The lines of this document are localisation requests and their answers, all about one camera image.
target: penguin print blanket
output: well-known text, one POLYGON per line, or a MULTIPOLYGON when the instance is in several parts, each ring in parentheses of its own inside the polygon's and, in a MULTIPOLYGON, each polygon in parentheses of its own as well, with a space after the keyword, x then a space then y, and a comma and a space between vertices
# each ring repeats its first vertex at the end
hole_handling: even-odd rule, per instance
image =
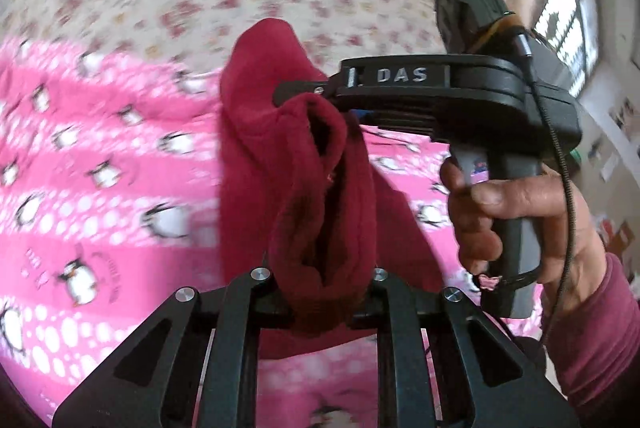
MULTIPOLYGON (((218 72, 73 43, 0 45, 0 364, 48 424, 175 289, 228 283, 216 257, 219 112, 218 72)), ((447 283, 477 300, 438 179, 447 147, 365 132, 447 283)), ((511 327, 536 335, 539 320, 537 306, 511 327)), ((259 364, 262 428, 374 427, 376 398, 371 339, 259 364)))

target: metal bolt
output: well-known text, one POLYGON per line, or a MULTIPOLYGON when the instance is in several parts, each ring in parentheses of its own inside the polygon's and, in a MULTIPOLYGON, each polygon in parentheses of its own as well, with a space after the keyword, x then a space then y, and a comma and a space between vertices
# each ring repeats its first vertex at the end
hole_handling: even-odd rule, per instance
POLYGON ((382 267, 376 267, 373 270, 373 280, 376 282, 383 282, 389 276, 389 273, 386 272, 382 267))
POLYGON ((460 302, 463 297, 463 292, 456 287, 444 287, 442 294, 450 302, 460 302))
POLYGON ((257 267, 253 271, 251 271, 251 278, 257 280, 258 282, 267 280, 269 276, 271 276, 271 271, 269 271, 266 267, 257 267))
POLYGON ((190 302, 194 296, 196 296, 196 291, 191 287, 183 287, 175 292, 175 299, 178 302, 190 302))

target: bright window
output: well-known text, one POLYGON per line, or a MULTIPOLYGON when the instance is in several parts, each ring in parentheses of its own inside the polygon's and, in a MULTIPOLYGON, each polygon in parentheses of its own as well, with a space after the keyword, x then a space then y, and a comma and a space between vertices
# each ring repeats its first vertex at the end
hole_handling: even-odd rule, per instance
POLYGON ((571 69, 577 97, 598 59, 596 0, 547 0, 535 29, 571 69))

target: sleeve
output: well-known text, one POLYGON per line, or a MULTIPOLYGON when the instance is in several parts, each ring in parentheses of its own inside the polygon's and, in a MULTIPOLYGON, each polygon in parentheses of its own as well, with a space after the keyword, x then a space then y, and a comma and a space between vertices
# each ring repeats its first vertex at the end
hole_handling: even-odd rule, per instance
POLYGON ((607 254, 602 284, 558 320, 547 350, 585 426, 621 426, 610 423, 631 416, 640 401, 640 308, 617 257, 607 254))

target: hand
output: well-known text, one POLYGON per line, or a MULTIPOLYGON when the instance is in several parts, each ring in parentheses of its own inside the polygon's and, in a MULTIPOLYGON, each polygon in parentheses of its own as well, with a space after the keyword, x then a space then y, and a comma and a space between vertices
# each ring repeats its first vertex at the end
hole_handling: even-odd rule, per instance
MULTIPOLYGON (((538 282, 545 284, 545 311, 554 300, 564 266, 567 240, 566 204, 558 173, 543 167, 544 174, 514 181, 487 181, 465 186, 462 171, 447 159, 440 169, 442 183, 450 191, 449 218, 460 246, 460 263, 472 274, 486 270, 487 262, 502 254, 502 242, 492 230, 494 218, 540 217, 542 259, 538 282)), ((604 246, 591 223, 591 214, 573 185, 576 211, 575 255, 561 313, 574 310, 602 283, 607 261, 604 246)))

